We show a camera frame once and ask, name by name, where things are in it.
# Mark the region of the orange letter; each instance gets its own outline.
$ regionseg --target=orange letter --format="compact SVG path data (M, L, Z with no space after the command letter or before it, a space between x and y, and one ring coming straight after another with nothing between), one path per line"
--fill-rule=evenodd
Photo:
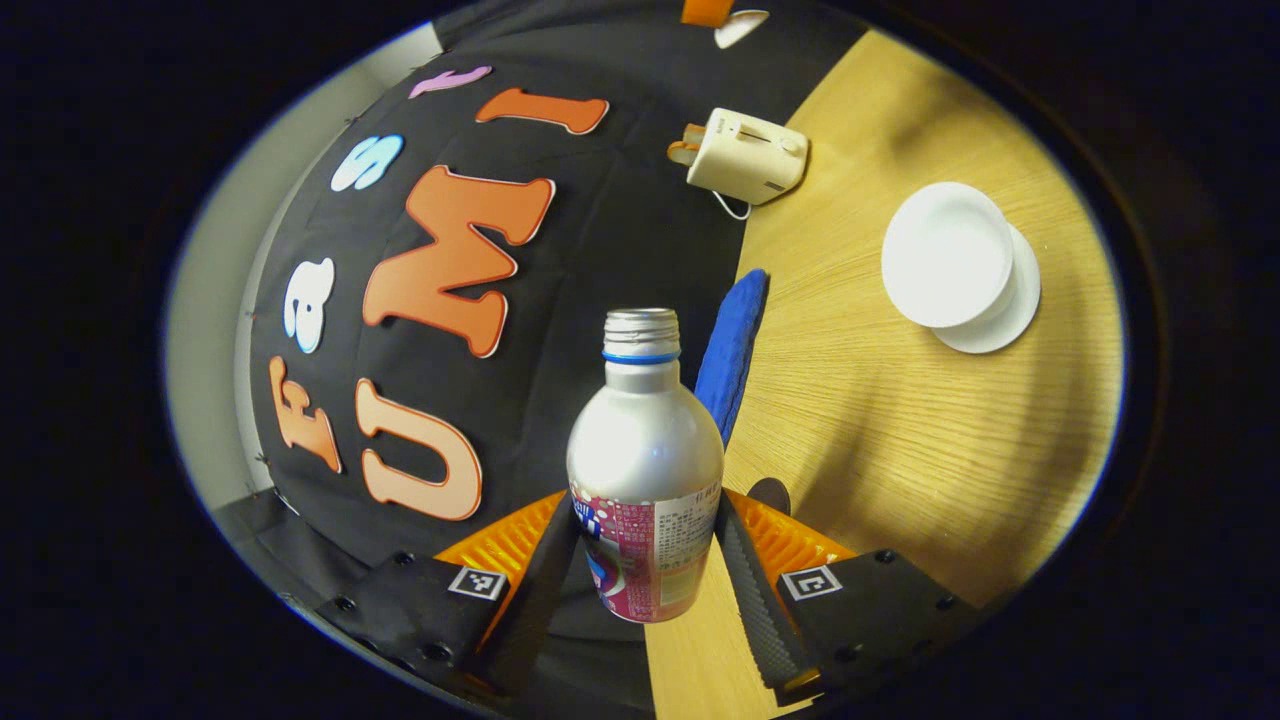
M547 178L513 183L456 176L444 165L428 170L404 209L435 242L374 268L365 288L365 323L408 318L466 338L476 357L493 355L507 322L507 297L490 290L467 300L447 291L515 275L516 261L475 225L524 245L543 224L554 195L556 183Z
M444 480L429 483L388 468L376 452L366 448L360 465L374 500L397 502L442 520L462 520L480 507L480 459L457 428L379 396L366 378L356 383L356 423L369 437L387 430L425 445L444 459Z
M271 373L271 397L275 398L275 421L280 425L284 445L301 445L319 455L334 473L342 471L338 457L338 443L333 439L333 425L329 415L316 407L315 416L307 418L305 410L311 406L311 398L302 386L284 379L284 357L276 355L268 363Z
M525 118L563 126L572 135L586 135L595 129L609 111L607 100L566 100L547 95L526 95L524 90L512 87L494 95L480 111L477 123L488 123L494 118Z

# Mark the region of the black cloth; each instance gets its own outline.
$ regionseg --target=black cloth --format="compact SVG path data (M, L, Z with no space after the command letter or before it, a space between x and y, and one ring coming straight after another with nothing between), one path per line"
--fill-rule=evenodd
M353 562L372 566L399 550L439 552L564 488L570 428L603 384L607 310L673 307L684 346L681 379L694 386L717 309L733 282L742 224L710 193L685 183L685 168L667 160L666 146L680 140L686 123L705 122L716 106L785 123L861 33L851 18L827 8L756 5L773 15L727 50L716 46L710 29L680 24L678 3L465 8L435 23L447 53L355 119L303 181L260 282L251 336L253 410L276 487L310 528ZM422 79L477 65L494 69L470 85L408 97ZM476 123L485 101L508 87L602 97L611 108L584 136L521 119ZM388 135L403 136L404 146L381 179L365 190L333 192L330 178L351 149ZM367 327L361 316L374 266L433 242L406 214L404 201L419 178L442 164L463 176L511 182L545 177L557 184L531 242L512 247L492 234L518 264L517 274L454 291L474 299L498 290L508 300L502 342L488 359L474 357L448 332L404 319ZM314 354L303 354L284 332L285 288L300 263L325 258L334 261L335 281L324 305L323 340ZM268 373L276 355L285 361L287 379L310 395L308 413L320 407L328 414L342 474L301 447L284 446ZM444 521L369 495L360 469L365 448L426 480L443 479L444 465L415 443L360 432L360 378L470 439L484 473L481 503L471 518ZM643 628L603 609L581 557L566 579L550 632L566 642L617 643L613 657L625 657L635 682L613 682L607 687L617 687L607 694L652 710Z

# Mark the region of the white cable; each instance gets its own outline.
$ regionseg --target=white cable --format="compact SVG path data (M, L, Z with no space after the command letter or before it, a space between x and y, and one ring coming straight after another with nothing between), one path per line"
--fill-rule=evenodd
M745 219L748 219L748 218L751 217L751 204L750 202L746 204L746 213L745 214L742 214L742 215L735 215L733 211L728 209L728 202L724 202L724 199L721 197L721 193L718 193L718 192L716 192L713 190L712 195L716 196L716 200L721 201L721 208L723 208L724 211L728 213L730 218L733 218L735 220L745 220Z

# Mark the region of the white wall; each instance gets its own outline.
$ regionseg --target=white wall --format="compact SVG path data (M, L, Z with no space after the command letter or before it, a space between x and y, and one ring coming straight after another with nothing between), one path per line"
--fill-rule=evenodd
M347 118L439 53L428 24L317 86L244 150L193 225L170 290L165 391L178 450L206 507L271 486L252 460L261 447L244 311L288 201Z

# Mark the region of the blue towel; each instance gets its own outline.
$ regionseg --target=blue towel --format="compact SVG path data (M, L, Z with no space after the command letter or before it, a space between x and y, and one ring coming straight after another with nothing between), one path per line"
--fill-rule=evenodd
M703 366L698 370L694 395L716 419L721 438L728 445L737 419L737 406L746 387L755 331L760 327L769 277L756 268L730 288L716 316L712 340L707 343Z

